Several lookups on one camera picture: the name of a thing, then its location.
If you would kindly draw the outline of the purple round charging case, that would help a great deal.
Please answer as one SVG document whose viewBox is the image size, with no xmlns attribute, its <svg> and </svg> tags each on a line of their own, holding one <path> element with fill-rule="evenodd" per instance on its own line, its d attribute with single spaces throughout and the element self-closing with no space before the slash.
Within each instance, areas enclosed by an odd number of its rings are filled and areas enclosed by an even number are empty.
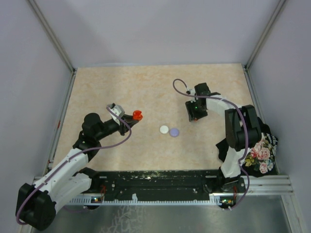
<svg viewBox="0 0 311 233">
<path fill-rule="evenodd" d="M 171 128 L 169 134 L 171 137 L 178 137 L 180 131 L 177 128 Z"/>
</svg>

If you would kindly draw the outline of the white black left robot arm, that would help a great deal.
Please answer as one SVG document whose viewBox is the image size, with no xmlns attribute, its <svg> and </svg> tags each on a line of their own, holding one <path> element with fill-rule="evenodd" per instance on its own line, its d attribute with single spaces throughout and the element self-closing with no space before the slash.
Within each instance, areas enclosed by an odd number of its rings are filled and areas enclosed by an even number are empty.
<svg viewBox="0 0 311 233">
<path fill-rule="evenodd" d="M 101 187 L 99 173 L 86 165 L 95 157 L 103 138 L 119 132 L 131 134 L 132 127 L 142 120 L 142 112 L 126 115 L 117 106 L 108 107 L 111 119 L 103 122 L 97 113 L 85 116 L 79 138 L 65 158 L 34 184 L 25 183 L 18 191 L 16 221 L 39 231 L 47 229 L 56 214 L 74 197 L 92 193 Z"/>
</svg>

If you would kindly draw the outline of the white round charging case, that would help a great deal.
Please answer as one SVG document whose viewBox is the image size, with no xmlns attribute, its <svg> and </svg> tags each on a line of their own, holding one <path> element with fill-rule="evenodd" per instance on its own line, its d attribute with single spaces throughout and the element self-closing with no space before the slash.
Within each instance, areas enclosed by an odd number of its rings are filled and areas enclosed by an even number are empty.
<svg viewBox="0 0 311 233">
<path fill-rule="evenodd" d="M 169 132 L 169 127 L 166 126 L 166 125 L 162 125 L 160 128 L 159 128 L 159 131 L 161 134 L 167 134 Z"/>
</svg>

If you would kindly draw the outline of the orange round charging case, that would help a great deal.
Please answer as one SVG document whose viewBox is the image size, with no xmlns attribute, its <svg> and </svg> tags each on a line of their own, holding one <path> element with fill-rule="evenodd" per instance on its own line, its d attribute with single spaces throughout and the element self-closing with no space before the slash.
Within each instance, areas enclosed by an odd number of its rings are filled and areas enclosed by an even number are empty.
<svg viewBox="0 0 311 233">
<path fill-rule="evenodd" d="M 143 119 L 142 111 L 140 110 L 135 110 L 133 112 L 133 120 L 138 120 L 141 121 Z"/>
</svg>

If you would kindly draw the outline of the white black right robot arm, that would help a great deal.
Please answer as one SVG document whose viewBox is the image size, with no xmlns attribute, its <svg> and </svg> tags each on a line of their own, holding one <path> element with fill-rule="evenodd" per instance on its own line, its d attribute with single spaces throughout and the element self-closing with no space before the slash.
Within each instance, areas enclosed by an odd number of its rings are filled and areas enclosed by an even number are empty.
<svg viewBox="0 0 311 233">
<path fill-rule="evenodd" d="M 225 142 L 228 150 L 219 168 L 218 188 L 228 192 L 241 175 L 241 166 L 248 152 L 261 139 L 261 129 L 253 105 L 238 105 L 218 92 L 211 92 L 206 83 L 193 89 L 186 88 L 191 100 L 185 103 L 189 121 L 197 121 L 207 116 L 208 110 L 224 118 Z"/>
</svg>

